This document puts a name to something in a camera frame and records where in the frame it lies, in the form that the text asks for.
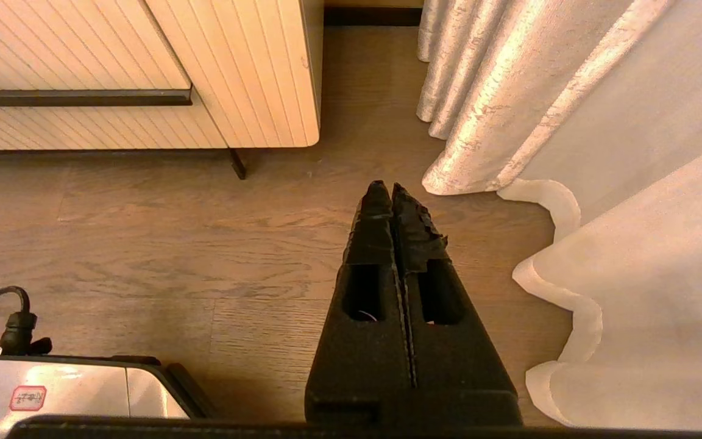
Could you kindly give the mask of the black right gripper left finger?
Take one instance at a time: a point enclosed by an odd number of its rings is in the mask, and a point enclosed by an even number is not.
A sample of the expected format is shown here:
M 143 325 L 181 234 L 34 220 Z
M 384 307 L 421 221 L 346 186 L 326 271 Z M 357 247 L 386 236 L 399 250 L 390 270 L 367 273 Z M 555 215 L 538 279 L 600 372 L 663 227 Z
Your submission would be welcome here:
M 413 387 L 406 269 L 392 194 L 360 198 L 305 386 L 307 422 L 376 425 L 387 400 Z

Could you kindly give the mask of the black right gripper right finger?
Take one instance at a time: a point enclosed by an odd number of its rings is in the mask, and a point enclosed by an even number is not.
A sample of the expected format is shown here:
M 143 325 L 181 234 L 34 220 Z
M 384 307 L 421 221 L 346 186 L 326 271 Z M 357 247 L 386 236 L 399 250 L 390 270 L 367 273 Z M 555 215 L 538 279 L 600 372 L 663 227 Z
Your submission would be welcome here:
M 392 191 L 413 413 L 426 425 L 521 427 L 518 394 L 425 205 Z

